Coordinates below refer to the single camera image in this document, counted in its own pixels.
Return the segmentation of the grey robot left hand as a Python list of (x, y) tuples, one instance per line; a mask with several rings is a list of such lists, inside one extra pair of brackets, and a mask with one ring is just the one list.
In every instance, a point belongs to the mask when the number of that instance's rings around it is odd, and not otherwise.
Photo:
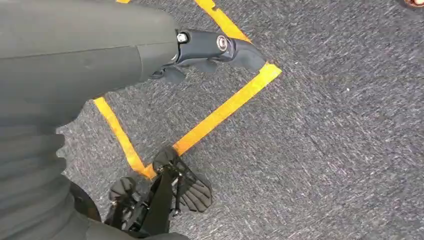
[(213, 62), (258, 71), (251, 43), (181, 29), (159, 9), (95, 0), (0, 3), (0, 126), (56, 128), (86, 101), (178, 66), (211, 71)]

